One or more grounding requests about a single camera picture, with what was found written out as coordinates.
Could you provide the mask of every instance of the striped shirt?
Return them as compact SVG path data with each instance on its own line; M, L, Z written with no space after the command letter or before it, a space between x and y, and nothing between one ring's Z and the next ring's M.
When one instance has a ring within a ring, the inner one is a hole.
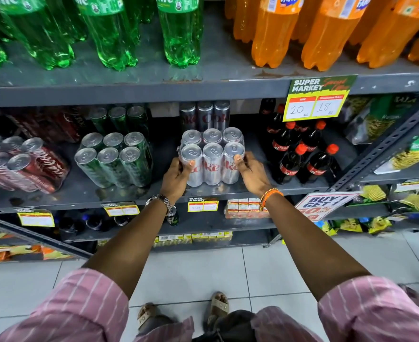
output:
M24 321L0 334L0 342L117 342L129 313L128 299L110 278L91 269L66 276ZM419 308L395 283L365 276L329 291L317 305L331 342L419 342ZM279 307L251 320L257 342L321 342ZM137 337L135 342L191 342L192 317Z

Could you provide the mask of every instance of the sprite label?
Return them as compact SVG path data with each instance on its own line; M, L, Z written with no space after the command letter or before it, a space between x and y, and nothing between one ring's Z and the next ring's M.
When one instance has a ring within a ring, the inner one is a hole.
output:
M122 0L75 0L78 9L84 15L111 15L124 10Z
M156 0L157 8L166 13L187 13L199 7L199 0Z
M0 12L7 15L22 15L45 7L45 0L0 0Z

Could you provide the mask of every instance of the silver watch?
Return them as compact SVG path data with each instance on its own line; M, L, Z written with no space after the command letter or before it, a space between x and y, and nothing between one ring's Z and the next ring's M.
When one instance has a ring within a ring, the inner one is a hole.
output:
M159 200L163 201L163 203L167 207L167 213L172 211L172 204L170 204L170 201L168 200L168 198L166 196L164 196L163 194L160 194L160 193L156 194L156 195L153 195L151 198L149 198L146 201L145 205L148 205L153 199L159 199Z

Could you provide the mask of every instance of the rolled-up sleeve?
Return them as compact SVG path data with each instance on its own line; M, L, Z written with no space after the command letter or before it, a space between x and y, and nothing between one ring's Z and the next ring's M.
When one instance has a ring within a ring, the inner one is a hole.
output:
M318 312L332 342L419 342L419 308L392 281L363 276L329 291Z
M127 296L115 282L96 270L78 269L28 318L0 334L0 342L115 342L128 313Z

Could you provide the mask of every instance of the forearm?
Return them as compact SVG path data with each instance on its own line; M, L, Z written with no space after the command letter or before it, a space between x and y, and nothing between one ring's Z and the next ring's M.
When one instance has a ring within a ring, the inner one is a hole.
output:
M167 207L162 201L152 200L83 267L97 270L108 276L130 298L166 213Z
M279 194L265 204L309 290L320 300L354 277L370 275L359 262Z

